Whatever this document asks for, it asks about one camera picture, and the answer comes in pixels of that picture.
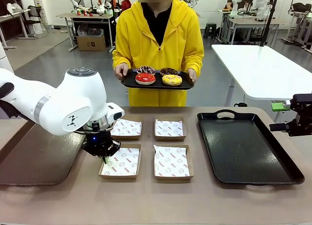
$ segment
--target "chair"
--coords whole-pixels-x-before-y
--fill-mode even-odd
[[[41,15],[40,15],[41,7],[35,7],[35,6],[29,5],[29,6],[28,6],[28,9],[30,9],[30,11],[28,12],[28,16],[29,16],[29,17],[36,17],[36,18],[39,18],[41,21],[24,20],[24,24],[27,25],[27,26],[32,26],[32,27],[33,27],[34,36],[35,36],[36,38],[42,38],[42,37],[48,36],[48,35],[49,35],[49,32],[48,32],[48,30],[47,30],[47,28],[46,28],[45,26],[44,26],[44,29],[45,29],[46,32],[48,33],[47,35],[38,37],[38,36],[36,35],[36,33],[35,33],[34,24],[36,24],[36,23],[42,23],[42,22],[43,22],[43,20],[42,20],[42,18],[41,18]]]
[[[216,24],[215,23],[207,23],[204,33],[204,38],[208,38],[209,36],[215,37],[216,35]]]

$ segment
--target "yellow frosted donut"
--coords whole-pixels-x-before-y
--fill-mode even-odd
[[[169,86],[179,86],[182,78],[179,75],[165,75],[162,77],[162,82]]]

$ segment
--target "office chair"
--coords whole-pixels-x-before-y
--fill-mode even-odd
[[[32,26],[32,27],[33,27],[34,36],[35,36],[36,38],[42,38],[42,37],[48,36],[48,35],[49,35],[49,32],[48,32],[48,30],[47,30],[47,28],[46,28],[45,26],[44,26],[44,29],[45,29],[46,32],[48,33],[47,35],[38,37],[38,36],[36,35],[36,33],[35,33],[34,24],[36,24],[36,23],[42,23],[42,22],[43,22],[43,20],[42,20],[42,18],[41,18],[41,15],[40,15],[41,7],[35,7],[35,6],[29,5],[29,6],[28,6],[28,9],[30,9],[30,11],[28,12],[28,16],[29,16],[29,17],[37,17],[37,18],[39,18],[41,21],[24,20],[24,24],[27,25],[27,26]]]

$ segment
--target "black shirt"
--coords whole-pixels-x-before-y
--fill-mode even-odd
[[[147,3],[141,3],[143,9],[143,15],[148,23],[151,33],[155,37],[158,45],[161,46],[162,41],[164,40],[165,31],[167,28],[167,24],[169,21],[172,4],[170,8],[164,12],[158,14],[157,18],[155,18],[154,12],[148,6]]]
[[[240,3],[238,3],[238,9],[242,9],[245,7],[246,0],[242,0]]]

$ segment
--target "black serving tray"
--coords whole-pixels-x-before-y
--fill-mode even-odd
[[[188,90],[194,87],[194,83],[189,75],[185,72],[178,71],[178,75],[182,77],[182,84],[179,86],[168,86],[162,82],[160,71],[157,70],[155,74],[156,81],[151,85],[140,85],[136,82],[137,70],[129,70],[127,75],[122,77],[121,83],[126,87],[131,88],[149,88],[149,89],[171,89],[171,90]]]
[[[221,113],[233,117],[218,117]],[[216,178],[227,184],[302,184],[304,176],[256,114],[199,113]]]

